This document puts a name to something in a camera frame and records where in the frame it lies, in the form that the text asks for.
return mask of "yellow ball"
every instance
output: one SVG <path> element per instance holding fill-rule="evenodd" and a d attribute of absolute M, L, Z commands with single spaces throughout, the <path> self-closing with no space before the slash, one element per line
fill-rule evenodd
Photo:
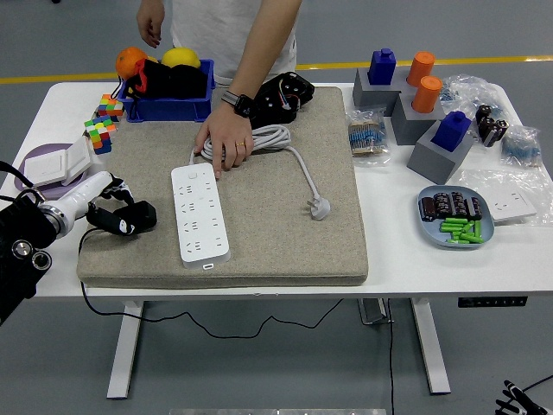
<path fill-rule="evenodd" d="M 190 48 L 172 48 L 163 55 L 162 64 L 168 67 L 175 67 L 176 65 L 200 67 L 200 60 L 198 55 Z"/>

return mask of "black device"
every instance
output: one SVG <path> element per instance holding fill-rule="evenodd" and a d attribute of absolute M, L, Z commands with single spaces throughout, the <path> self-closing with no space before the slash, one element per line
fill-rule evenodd
<path fill-rule="evenodd" d="M 254 99 L 257 115 L 251 118 L 251 128 L 291 123 L 314 93 L 315 87 L 297 73 L 281 73 L 259 88 Z"/>
<path fill-rule="evenodd" d="M 256 103 L 247 95 L 242 94 L 238 96 L 230 91 L 225 91 L 221 99 L 232 105 L 234 112 L 240 117 L 255 118 L 257 115 Z"/>

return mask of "blue plastic bin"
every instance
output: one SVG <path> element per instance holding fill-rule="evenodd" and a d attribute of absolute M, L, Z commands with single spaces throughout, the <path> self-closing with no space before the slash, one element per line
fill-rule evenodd
<path fill-rule="evenodd" d="M 137 100 L 136 108 L 131 106 L 133 98 L 124 96 L 126 82 L 118 93 L 118 101 L 123 103 L 127 113 L 127 121 L 130 123 L 142 123 L 143 121 L 196 121 L 203 122 L 211 113 L 211 96 L 215 88 L 213 78 L 213 61 L 200 60 L 200 70 L 207 75 L 207 90 L 205 98 L 193 99 L 148 99 Z"/>

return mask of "table leg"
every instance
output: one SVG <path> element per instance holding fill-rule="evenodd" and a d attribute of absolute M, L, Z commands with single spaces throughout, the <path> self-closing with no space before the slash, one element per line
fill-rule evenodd
<path fill-rule="evenodd" d="M 125 313 L 142 316 L 142 310 L 143 301 L 124 302 Z M 108 399 L 127 399 L 139 329 L 139 319 L 123 317 L 121 330 L 119 331 L 118 348 L 115 351 L 113 369 L 111 370 L 110 385 L 107 389 Z"/>
<path fill-rule="evenodd" d="M 423 351 L 430 393 L 451 393 L 438 334 L 435 331 L 430 301 L 428 298 L 411 298 L 411 305 L 413 307 L 413 314 L 415 315 L 421 350 Z"/>

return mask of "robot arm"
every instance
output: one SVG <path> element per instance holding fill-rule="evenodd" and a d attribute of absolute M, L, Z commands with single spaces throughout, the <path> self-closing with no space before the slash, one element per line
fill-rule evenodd
<path fill-rule="evenodd" d="M 8 171 L 20 177 L 21 173 Z M 45 201 L 32 183 L 23 182 L 30 189 L 0 211 L 0 325 L 24 298 L 35 295 L 36 284 L 52 265 L 43 249 L 67 235 L 77 219 L 86 217 L 92 225 L 118 235 L 140 233 L 157 222 L 156 210 L 146 201 L 134 203 L 126 190 L 123 198 L 129 206 L 112 213 L 94 205 L 99 196 L 120 199 L 123 181 L 107 171 L 87 178 L 57 201 Z"/>
<path fill-rule="evenodd" d="M 75 221 L 86 216 L 89 204 L 102 194 L 111 181 L 110 173 L 100 171 L 71 189 L 59 200 L 46 201 L 39 206 L 56 229 L 57 238 L 66 236 L 73 229 Z"/>

